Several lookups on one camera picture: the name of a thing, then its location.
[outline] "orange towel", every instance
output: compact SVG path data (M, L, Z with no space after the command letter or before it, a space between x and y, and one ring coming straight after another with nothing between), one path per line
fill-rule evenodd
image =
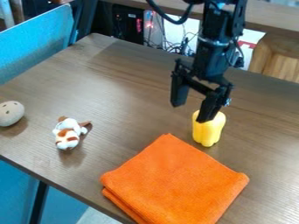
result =
M247 185L171 134L101 176L103 194L138 223L215 223Z

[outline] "brown wooden tabletop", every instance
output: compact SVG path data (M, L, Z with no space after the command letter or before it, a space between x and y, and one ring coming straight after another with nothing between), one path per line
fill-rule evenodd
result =
M25 117L0 129L1 159L119 221L131 222L101 195L98 177L172 133L244 172L249 185L219 223L299 223L299 85L231 69L236 88L220 142L191 139L191 114L203 97L170 105L177 55L90 35L0 87L0 100L25 105ZM91 120L71 153L56 150L59 116Z
M145 0L101 0L112 4L123 4L140 9L150 10ZM155 0L164 11L181 16L188 6L183 0ZM191 17L201 19L203 5L193 8ZM281 34L283 36L298 37L299 8L267 3L258 0L248 0L246 12L246 28Z

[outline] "white and brown plush toy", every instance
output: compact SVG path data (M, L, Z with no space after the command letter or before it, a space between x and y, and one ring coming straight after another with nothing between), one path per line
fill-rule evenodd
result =
M18 101L0 103L0 127L17 123L24 116L24 106Z
M59 123L52 131L56 136L56 147L60 150L71 150L79 144L80 135L88 132L86 126L90 122L77 122L73 118L61 116Z

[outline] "yellow pepper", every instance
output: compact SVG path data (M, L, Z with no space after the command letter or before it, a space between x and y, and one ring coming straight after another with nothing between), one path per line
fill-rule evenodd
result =
M199 123L198 111L192 116L192 135L195 142L211 147L220 140L221 131L226 124L226 116L222 112L218 112L215 118L209 122Z

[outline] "blue partition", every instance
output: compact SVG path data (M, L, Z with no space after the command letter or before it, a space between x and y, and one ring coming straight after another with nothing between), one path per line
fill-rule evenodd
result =
M0 223L29 223L38 181L0 161ZM50 187L41 224L75 224L87 205Z
M72 10L62 5L0 32L0 85L66 48L72 28ZM0 161L0 224L27 224L37 187L36 179ZM41 223L74 224L86 209L50 187Z
M0 32L0 85L66 48L72 28L65 4Z

